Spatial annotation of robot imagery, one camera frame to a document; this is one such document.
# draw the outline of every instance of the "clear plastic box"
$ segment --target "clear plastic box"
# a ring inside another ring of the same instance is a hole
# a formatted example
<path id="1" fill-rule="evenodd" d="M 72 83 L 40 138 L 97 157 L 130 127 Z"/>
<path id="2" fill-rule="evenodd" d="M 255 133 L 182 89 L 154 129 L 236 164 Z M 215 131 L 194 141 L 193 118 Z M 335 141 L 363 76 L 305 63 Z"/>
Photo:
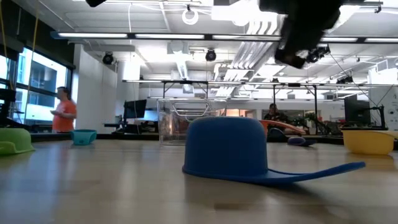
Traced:
<path id="1" fill-rule="evenodd" d="M 197 118 L 225 116 L 226 100 L 159 99 L 159 139 L 161 145 L 183 146 L 189 124 Z"/>

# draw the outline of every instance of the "ceiling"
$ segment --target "ceiling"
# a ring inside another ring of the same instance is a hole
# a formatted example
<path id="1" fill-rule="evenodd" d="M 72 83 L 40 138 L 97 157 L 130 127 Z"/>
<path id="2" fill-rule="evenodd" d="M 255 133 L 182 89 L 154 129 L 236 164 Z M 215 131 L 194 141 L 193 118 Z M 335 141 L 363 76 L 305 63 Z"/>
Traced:
<path id="1" fill-rule="evenodd" d="M 34 1 L 14 0 L 21 7 L 35 14 Z M 75 32 L 130 32 L 128 20 L 128 4 L 102 4 L 96 8 L 89 7 L 84 1 L 77 0 L 40 0 L 39 17 L 42 21 L 58 31 Z M 214 21 L 208 15 L 213 1 L 203 1 L 202 6 L 192 6 L 204 13 L 198 13 L 199 20 L 194 25 L 182 21 L 182 10 L 185 6 L 160 4 L 132 5 L 130 8 L 131 32 L 172 32 L 172 33 L 203 33 L 203 34 L 244 34 L 249 26 L 236 26 L 231 21 Z M 348 21 L 334 30 L 332 35 L 388 35 L 398 36 L 398 1 L 385 0 L 382 11 L 373 13 L 375 7 L 362 7 Z M 91 40 L 90 47 L 107 45 L 134 45 L 146 64 L 141 74 L 145 77 L 157 74 L 170 74 L 177 65 L 165 59 L 168 41 L 160 40 Z M 188 42 L 194 59 L 187 61 L 188 70 L 213 71 L 217 62 L 231 62 L 239 52 L 240 42 Z M 205 62 L 208 48 L 215 49 L 218 57 L 216 62 Z M 285 67 L 285 79 L 292 77 L 292 82 L 314 80 L 320 82 L 330 76 L 339 74 L 342 69 L 351 69 L 357 80 L 366 81 L 368 68 L 383 60 L 383 57 L 398 57 L 398 45 L 365 45 L 365 44 L 331 44 L 331 57 L 326 57 L 307 69 Z M 128 58 L 129 52 L 117 52 L 120 60 Z"/>

